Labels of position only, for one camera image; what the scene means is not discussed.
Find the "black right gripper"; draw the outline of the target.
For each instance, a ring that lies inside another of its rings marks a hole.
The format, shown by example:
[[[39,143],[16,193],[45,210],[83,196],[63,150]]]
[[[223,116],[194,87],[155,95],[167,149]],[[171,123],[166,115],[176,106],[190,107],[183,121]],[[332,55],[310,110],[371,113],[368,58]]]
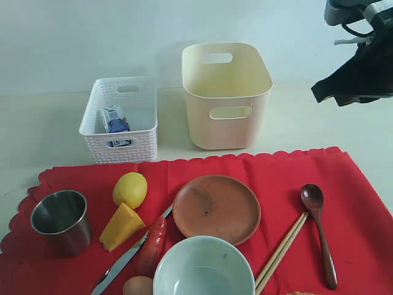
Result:
[[[392,1],[335,1],[347,16],[341,27],[357,50],[349,61],[311,87],[318,103],[370,103],[392,96]]]

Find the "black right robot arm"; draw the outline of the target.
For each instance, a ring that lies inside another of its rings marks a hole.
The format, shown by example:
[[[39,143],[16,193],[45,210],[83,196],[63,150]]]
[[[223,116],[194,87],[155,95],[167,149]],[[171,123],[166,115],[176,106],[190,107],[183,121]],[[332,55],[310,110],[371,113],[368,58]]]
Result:
[[[333,97],[339,106],[392,97],[392,1],[327,1],[324,18],[354,36],[352,58],[311,91],[318,103]]]

